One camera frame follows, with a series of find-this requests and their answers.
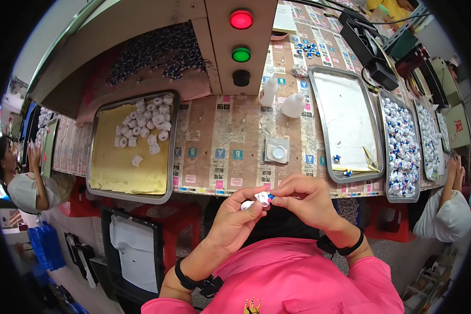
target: wrist strap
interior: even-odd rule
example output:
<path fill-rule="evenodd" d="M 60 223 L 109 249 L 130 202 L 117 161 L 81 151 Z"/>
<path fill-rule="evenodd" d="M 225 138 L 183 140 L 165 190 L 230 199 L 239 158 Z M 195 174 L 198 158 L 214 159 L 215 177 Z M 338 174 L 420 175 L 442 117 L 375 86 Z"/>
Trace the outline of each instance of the wrist strap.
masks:
<path fill-rule="evenodd" d="M 204 280 L 195 281 L 190 279 L 188 276 L 185 276 L 180 268 L 180 263 L 184 257 L 179 258 L 176 261 L 176 266 L 174 272 L 176 277 L 180 280 L 181 285 L 188 290 L 194 290 L 195 288 L 200 288 L 200 294 L 206 298 L 213 298 L 214 294 L 218 292 L 223 285 L 223 280 L 220 277 L 214 278 L 213 275 L 209 275 Z"/>
<path fill-rule="evenodd" d="M 363 243 L 364 239 L 364 230 L 363 228 L 359 228 L 361 231 L 360 238 L 358 239 L 358 242 L 354 244 L 352 247 L 345 247 L 345 248 L 337 248 L 335 244 L 328 238 L 327 235 L 323 235 L 320 237 L 320 239 L 317 241 L 316 245 L 318 248 L 321 250 L 325 251 L 328 254 L 335 254 L 335 252 L 338 252 L 342 256 L 347 256 L 354 252 L 357 248 L 360 247 L 361 243 Z"/>

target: workbench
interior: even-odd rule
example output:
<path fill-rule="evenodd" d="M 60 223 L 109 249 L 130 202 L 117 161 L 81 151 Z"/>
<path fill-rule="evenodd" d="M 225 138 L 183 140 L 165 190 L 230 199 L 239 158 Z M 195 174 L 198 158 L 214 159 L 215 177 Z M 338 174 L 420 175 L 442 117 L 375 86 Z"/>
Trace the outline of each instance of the workbench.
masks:
<path fill-rule="evenodd" d="M 204 96 L 193 100 L 184 100 L 180 84 L 192 82 L 183 78 L 174 82 L 182 95 L 176 130 L 176 148 L 174 154 L 174 190 L 183 193 L 206 195 L 229 195 L 243 186 L 267 185 L 277 187 L 281 180 L 290 173 L 301 172 L 310 176 L 319 176 L 326 180 L 331 198 L 351 198 L 385 195 L 385 176 L 376 180 L 365 180 L 349 184 L 337 184 L 327 174 L 327 158 L 321 122 L 314 100 L 310 80 L 307 77 L 297 78 L 291 74 L 292 66 L 305 62 L 307 66 L 320 64 L 334 68 L 351 70 L 361 75 L 363 66 L 353 53 L 339 31 L 341 24 L 337 19 L 327 18 L 324 13 L 339 15 L 338 12 L 322 10 L 308 5 L 279 1 L 290 4 L 293 8 L 297 35 L 288 35 L 284 40 L 271 41 L 267 53 L 262 82 L 271 75 L 275 67 L 279 91 L 276 104 L 262 107 L 258 96 Z M 312 59 L 296 54 L 294 45 L 299 42 L 324 45 L 321 56 Z M 85 114 L 93 114 L 102 104 L 111 103 L 124 97 L 143 93 L 147 86 L 164 86 L 167 80 L 159 76 L 142 79 L 142 83 L 117 85 L 110 89 L 103 82 L 93 84 L 88 92 L 91 94 L 87 104 L 81 106 L 79 116 L 88 107 Z M 422 85 L 427 95 L 429 88 L 419 70 Z M 197 74 L 199 81 L 206 81 L 206 73 Z M 138 73 L 137 77 L 147 74 Z M 373 83 L 365 72 L 365 77 Z M 399 87 L 391 92 L 404 103 L 414 108 L 414 95 L 405 87 L 404 80 L 398 76 Z M 305 112 L 298 119 L 292 119 L 281 113 L 280 106 L 284 99 L 300 90 L 306 93 Z M 379 108 L 376 94 L 371 94 L 375 108 Z M 424 104 L 435 118 L 430 104 L 421 97 Z M 86 123 L 77 128 L 75 121 L 64 116 L 58 123 L 58 136 L 53 157 L 53 169 L 60 172 L 85 176 L 88 163 L 89 145 L 92 124 Z M 286 165 L 263 162 L 264 141 L 266 137 L 278 137 L 290 141 L 290 161 Z M 436 188 L 445 184 L 446 171 L 438 182 L 422 176 L 421 190 Z"/>

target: white plastic bottle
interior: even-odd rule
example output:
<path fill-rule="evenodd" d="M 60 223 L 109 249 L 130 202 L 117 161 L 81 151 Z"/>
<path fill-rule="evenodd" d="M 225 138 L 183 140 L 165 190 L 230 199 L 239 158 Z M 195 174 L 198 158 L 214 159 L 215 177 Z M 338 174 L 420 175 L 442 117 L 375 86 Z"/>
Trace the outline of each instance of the white plastic bottle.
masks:
<path fill-rule="evenodd" d="M 305 93 L 303 91 L 286 97 L 282 106 L 283 113 L 289 117 L 299 117 L 305 109 L 304 97 Z"/>
<path fill-rule="evenodd" d="M 272 107 L 276 101 L 276 94 L 278 90 L 279 86 L 277 85 L 276 73 L 274 73 L 268 80 L 264 82 L 264 97 L 260 99 L 260 104 L 262 104 L 262 106 Z"/>

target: yellow shirt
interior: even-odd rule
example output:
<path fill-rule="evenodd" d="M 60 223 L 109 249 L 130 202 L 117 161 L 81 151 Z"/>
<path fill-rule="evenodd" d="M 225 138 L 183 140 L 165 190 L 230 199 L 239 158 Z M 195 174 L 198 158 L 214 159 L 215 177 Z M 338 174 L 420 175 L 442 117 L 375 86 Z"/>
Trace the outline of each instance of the yellow shirt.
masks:
<path fill-rule="evenodd" d="M 368 10 L 375 9 L 379 4 L 389 10 L 389 17 L 393 21 L 402 20 L 410 16 L 408 10 L 400 7 L 396 0 L 367 0 L 366 8 Z M 403 25 L 403 23 L 405 22 L 399 22 L 398 26 Z"/>

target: pink shirt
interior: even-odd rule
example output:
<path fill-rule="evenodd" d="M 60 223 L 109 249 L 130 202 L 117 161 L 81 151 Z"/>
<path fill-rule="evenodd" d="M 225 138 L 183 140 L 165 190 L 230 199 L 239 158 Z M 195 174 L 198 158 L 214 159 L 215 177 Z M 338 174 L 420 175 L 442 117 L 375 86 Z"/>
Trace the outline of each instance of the pink shirt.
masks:
<path fill-rule="evenodd" d="M 274 238 L 233 254 L 213 276 L 224 280 L 203 313 L 403 313 L 389 266 L 376 257 L 358 260 L 345 276 L 315 240 Z M 192 305 L 156 298 L 142 314 L 195 314 Z"/>

